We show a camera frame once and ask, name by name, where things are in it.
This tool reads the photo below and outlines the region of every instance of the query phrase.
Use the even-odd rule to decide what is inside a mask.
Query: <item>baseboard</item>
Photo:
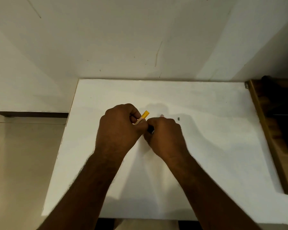
[[[67,118],[64,112],[25,112],[25,111],[0,111],[4,117],[42,117],[42,118]]]

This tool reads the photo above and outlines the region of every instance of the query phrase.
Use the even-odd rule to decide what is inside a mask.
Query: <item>wall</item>
[[[0,111],[68,112],[78,78],[288,74],[288,0],[0,0]]]

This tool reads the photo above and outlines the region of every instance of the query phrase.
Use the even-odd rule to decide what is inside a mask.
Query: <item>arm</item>
[[[106,193],[125,155],[148,124],[131,104],[118,105],[100,119],[94,153],[38,230],[94,229]]]
[[[160,117],[147,123],[155,131],[144,134],[146,141],[179,182],[204,230],[260,229],[189,154],[175,120]]]

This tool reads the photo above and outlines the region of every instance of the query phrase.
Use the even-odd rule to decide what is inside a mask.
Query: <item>white table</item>
[[[180,123],[190,153],[258,223],[288,224],[283,194],[243,83],[79,80],[42,215],[48,215],[92,154],[99,119],[132,103]],[[141,137],[107,193],[100,217],[196,220],[183,191]]]

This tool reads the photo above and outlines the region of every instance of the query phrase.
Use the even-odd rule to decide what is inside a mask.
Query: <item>person's left hand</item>
[[[95,150],[107,151],[124,157],[140,136],[147,131],[146,120],[134,125],[141,114],[130,103],[108,109],[101,117]]]

